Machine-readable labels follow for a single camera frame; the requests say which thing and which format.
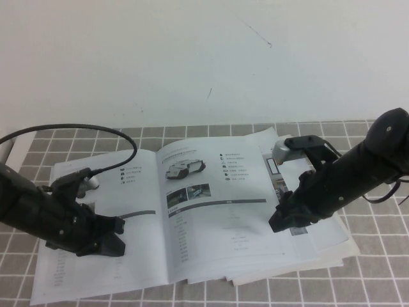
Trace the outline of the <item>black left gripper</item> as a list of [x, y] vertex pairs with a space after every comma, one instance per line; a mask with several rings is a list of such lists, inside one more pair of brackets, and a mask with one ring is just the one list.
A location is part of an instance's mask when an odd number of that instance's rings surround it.
[[59, 192], [42, 192], [40, 199], [40, 238], [48, 248], [77, 256], [125, 254], [126, 245], [117, 236], [125, 231], [124, 219], [98, 215], [88, 205]]

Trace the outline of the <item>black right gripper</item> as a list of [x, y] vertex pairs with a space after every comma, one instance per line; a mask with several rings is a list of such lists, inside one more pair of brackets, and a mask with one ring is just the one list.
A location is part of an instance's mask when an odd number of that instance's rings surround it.
[[294, 191], [279, 191], [279, 204], [269, 219], [274, 233], [290, 228], [303, 228], [332, 217], [339, 210], [339, 196], [318, 172], [304, 172]]

